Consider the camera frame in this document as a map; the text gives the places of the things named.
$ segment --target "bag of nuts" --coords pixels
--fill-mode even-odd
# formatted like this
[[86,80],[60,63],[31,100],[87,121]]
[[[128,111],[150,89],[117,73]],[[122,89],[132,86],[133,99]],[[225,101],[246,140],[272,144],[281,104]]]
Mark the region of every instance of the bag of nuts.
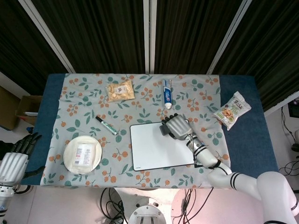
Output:
[[111,83],[107,87],[108,102],[116,100],[135,99],[134,89],[130,80],[123,83]]
[[245,102],[244,97],[237,91],[224,106],[212,114],[212,117],[216,117],[220,120],[229,131],[237,121],[238,117],[242,116],[250,109],[251,106]]

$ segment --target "white plate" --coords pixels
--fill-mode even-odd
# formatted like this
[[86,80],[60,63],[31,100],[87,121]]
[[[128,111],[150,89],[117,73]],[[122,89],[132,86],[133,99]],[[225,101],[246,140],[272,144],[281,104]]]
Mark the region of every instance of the white plate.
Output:
[[94,170],[97,165],[100,163],[101,158],[102,158],[102,147],[100,145],[100,143],[93,137],[91,136],[87,136],[87,135],[83,135],[83,136],[79,136],[74,138],[72,141],[70,141],[67,146],[64,149],[64,156],[63,156],[63,160],[64,160],[64,165],[65,167],[72,173],[74,174],[86,174],[91,172],[92,170],[86,172],[84,171],[84,169],[86,169],[85,167],[74,167],[73,164],[73,156],[77,151],[77,144],[78,142],[84,142],[84,143],[96,143],[96,152],[95,152],[95,158],[94,158],[94,162],[93,162],[93,168],[92,170]]

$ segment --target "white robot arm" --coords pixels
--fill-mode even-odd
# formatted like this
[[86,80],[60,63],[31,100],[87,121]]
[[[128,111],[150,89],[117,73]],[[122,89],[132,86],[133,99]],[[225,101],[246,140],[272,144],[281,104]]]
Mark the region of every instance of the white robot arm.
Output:
[[241,173],[232,173],[230,168],[215,158],[198,139],[181,115],[166,117],[162,124],[160,129],[163,135],[169,134],[174,139],[184,140],[197,161],[213,170],[208,175],[212,186],[232,188],[260,200],[263,204],[264,224],[297,223],[294,216],[299,213],[298,201],[282,174],[266,172],[255,179]]
[[25,173],[29,156],[33,151],[36,141],[41,137],[37,133],[27,135],[14,144],[12,151],[6,153],[0,165],[0,224],[14,196],[13,187],[20,183],[24,176],[37,174],[44,167],[37,171]]

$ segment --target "marker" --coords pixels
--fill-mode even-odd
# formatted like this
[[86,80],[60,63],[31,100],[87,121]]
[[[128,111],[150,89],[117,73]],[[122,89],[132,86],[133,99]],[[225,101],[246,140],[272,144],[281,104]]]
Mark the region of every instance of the marker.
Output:
[[95,117],[103,126],[105,126],[112,134],[117,135],[117,131],[112,128],[109,124],[107,124],[105,121],[103,121],[98,116]]

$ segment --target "whiteboard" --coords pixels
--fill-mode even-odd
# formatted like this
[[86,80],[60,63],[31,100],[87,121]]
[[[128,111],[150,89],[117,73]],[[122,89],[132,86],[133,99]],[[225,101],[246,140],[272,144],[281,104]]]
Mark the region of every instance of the whiteboard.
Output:
[[130,127],[135,171],[194,164],[185,141],[163,136],[161,122]]

